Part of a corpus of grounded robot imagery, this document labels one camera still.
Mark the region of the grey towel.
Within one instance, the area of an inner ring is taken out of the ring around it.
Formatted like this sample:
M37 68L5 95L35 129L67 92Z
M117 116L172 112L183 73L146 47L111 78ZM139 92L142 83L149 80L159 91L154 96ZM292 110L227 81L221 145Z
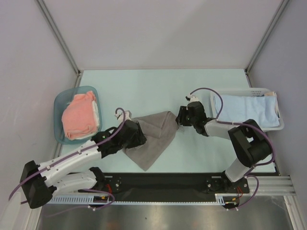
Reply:
M146 142L134 148L124 148L123 152L142 170L147 171L175 138L178 130L176 115L164 111L135 117L132 121L139 123Z

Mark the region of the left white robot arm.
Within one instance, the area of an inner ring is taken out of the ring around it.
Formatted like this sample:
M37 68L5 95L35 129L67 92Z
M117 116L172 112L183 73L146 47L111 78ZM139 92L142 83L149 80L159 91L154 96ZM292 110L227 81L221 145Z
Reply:
M98 132L65 156L43 163L29 161L24 165L20 178L27 204L35 209L47 204L60 193L87 189L102 191L106 181L99 168L92 167L85 172L74 170L120 150L142 146L146 141L140 124L126 120L119 127Z

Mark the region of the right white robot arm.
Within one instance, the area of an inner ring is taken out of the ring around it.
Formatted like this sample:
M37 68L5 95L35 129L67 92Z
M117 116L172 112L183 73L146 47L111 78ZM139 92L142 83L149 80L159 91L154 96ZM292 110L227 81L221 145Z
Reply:
M193 127L202 136L219 137L231 141L236 159L222 172L221 176L221 188L228 193L237 189L238 182L246 177L259 161L274 152L270 139L255 120L230 123L207 117L199 101L181 106L176 122L180 126Z

